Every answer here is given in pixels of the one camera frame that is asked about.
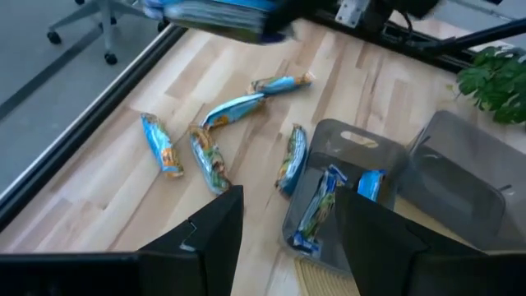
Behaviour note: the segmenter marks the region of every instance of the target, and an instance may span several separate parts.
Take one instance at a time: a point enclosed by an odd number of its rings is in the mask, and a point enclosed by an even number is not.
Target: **black cable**
[[[405,22],[408,24],[408,34],[400,40],[401,44],[405,44],[406,42],[408,42],[408,40],[410,40],[413,37],[413,23],[411,22],[411,20],[409,20],[407,12],[401,12],[401,14],[404,17]]]

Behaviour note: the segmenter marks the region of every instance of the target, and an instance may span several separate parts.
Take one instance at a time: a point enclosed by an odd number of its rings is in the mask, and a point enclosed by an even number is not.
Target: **wrapped snack bar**
[[[247,93],[262,93],[264,95],[277,95],[283,92],[296,90],[303,86],[309,86],[314,80],[314,76],[308,72],[301,76],[271,77],[253,81]]]
[[[293,132],[288,139],[287,154],[279,168],[275,186],[287,197],[293,195],[298,185],[307,158],[307,133],[299,124],[294,123]]]
[[[161,171],[169,177],[182,176],[183,168],[179,163],[177,152],[173,148],[168,133],[160,119],[153,114],[142,113],[141,121],[146,139],[154,152],[157,162],[159,162]]]
[[[272,44],[294,37],[291,26],[263,34],[265,20],[276,4],[267,0],[145,0],[145,14],[187,28],[252,44]]]
[[[190,126],[189,131],[191,150],[209,189],[217,195],[227,191],[232,184],[228,180],[223,156],[214,139],[202,127]]]
[[[380,184],[384,177],[385,170],[383,169],[372,170],[363,173],[360,181],[358,182],[358,194],[376,202],[378,192],[380,191]]]
[[[325,170],[318,183],[316,193],[299,222],[298,229],[291,237],[293,247],[307,254],[320,251],[316,241],[316,233],[335,204],[336,187],[343,186],[346,182],[347,176],[335,165],[331,164]]]
[[[214,108],[201,123],[204,129],[220,127],[244,118],[265,104],[263,94],[244,95]]]

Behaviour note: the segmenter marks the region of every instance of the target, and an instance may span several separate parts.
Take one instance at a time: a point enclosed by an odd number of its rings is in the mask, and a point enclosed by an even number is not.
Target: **wooden table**
[[[440,37],[463,33],[452,28],[437,21],[416,24]],[[310,71],[316,81],[214,132],[229,175],[245,187],[233,295],[299,293],[293,259],[279,244],[288,202],[273,186],[292,123],[312,135],[321,119],[336,118],[407,143],[436,110],[448,109],[526,148],[522,128],[492,123],[465,98],[455,102],[450,73],[305,21],[298,22],[298,38],[260,47],[187,33],[0,234],[0,250],[136,250],[179,224],[214,198],[191,154],[187,125],[242,95],[250,81],[273,75]],[[159,173],[140,112],[165,120],[186,170],[183,178]],[[404,201],[396,210],[441,228]]]

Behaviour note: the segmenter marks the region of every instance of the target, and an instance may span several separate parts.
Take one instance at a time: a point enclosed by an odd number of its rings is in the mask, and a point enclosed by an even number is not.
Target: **green plant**
[[[526,121],[526,52],[517,48],[488,47],[478,53],[470,68],[459,72],[463,95],[473,95],[474,105],[494,112],[497,123]]]

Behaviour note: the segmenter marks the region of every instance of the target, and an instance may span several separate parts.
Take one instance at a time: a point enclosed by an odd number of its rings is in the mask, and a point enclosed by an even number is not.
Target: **clear plastic bin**
[[[302,256],[288,239],[311,201],[318,181],[330,164],[335,164],[348,176],[347,187],[353,187],[365,170],[386,169],[387,175],[381,184],[378,203],[393,209],[397,183],[402,169],[408,162],[405,148],[357,127],[325,119],[318,123],[310,144],[305,169],[291,199],[283,225],[283,239],[294,255]],[[339,241],[334,208],[321,226],[316,239],[321,251],[314,256],[305,256],[335,271],[350,273],[350,268]]]
[[[523,153],[446,111],[408,148],[404,199],[483,251],[526,248]]]

